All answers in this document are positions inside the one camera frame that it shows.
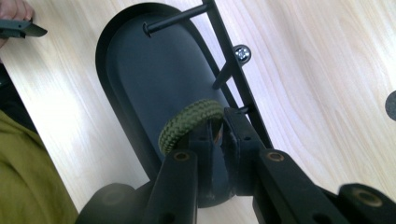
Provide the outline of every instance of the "bolt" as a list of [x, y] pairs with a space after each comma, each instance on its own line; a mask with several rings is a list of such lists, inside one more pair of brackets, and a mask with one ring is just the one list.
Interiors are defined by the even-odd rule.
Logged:
[[236, 58], [240, 63], [247, 63], [250, 60], [251, 52], [247, 46], [239, 46], [235, 50]]

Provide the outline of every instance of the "hole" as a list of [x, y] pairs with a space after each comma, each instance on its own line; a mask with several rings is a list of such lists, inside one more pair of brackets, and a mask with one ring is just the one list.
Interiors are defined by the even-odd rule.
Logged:
[[382, 200], [365, 189], [353, 189], [352, 194], [361, 202], [368, 206], [380, 207]]
[[332, 220], [323, 214], [314, 214], [313, 219], [318, 224], [332, 224]]
[[176, 220], [176, 216], [173, 213], [166, 213], [160, 218], [161, 224], [171, 224], [174, 223]]
[[267, 154], [267, 158], [270, 159], [271, 161], [283, 161], [285, 160], [285, 157], [277, 152], [270, 152]]
[[391, 93], [385, 102], [385, 110], [388, 116], [396, 121], [396, 91]]
[[177, 154], [175, 154], [174, 158], [177, 161], [187, 161], [190, 158], [190, 156], [185, 152], [178, 152]]

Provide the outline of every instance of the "wooden floor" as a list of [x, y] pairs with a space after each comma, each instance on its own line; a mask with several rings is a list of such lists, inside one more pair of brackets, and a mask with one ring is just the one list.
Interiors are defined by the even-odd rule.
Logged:
[[[29, 0], [40, 38], [0, 50], [11, 78], [80, 210], [102, 186], [148, 181], [96, 75], [105, 25], [143, 1]], [[198, 0], [159, 1], [185, 10]], [[276, 148], [333, 192], [351, 182], [396, 200], [394, 0], [218, 0], [234, 45], [246, 44], [249, 86]], [[219, 66], [207, 16], [193, 19]], [[250, 198], [199, 211], [199, 223], [254, 223]]]

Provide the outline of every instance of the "olive green fabric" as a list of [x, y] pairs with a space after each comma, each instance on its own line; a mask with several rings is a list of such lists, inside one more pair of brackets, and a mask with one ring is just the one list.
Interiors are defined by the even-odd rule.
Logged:
[[0, 223], [74, 223], [77, 216], [39, 136], [0, 111]]

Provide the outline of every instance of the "braided rope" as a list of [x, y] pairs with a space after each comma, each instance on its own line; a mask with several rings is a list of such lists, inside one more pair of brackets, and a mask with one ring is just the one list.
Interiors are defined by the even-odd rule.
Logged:
[[222, 119], [223, 113], [223, 106], [214, 100], [204, 99], [186, 106], [163, 127], [158, 140], [160, 151], [166, 155], [186, 133], [209, 119]]

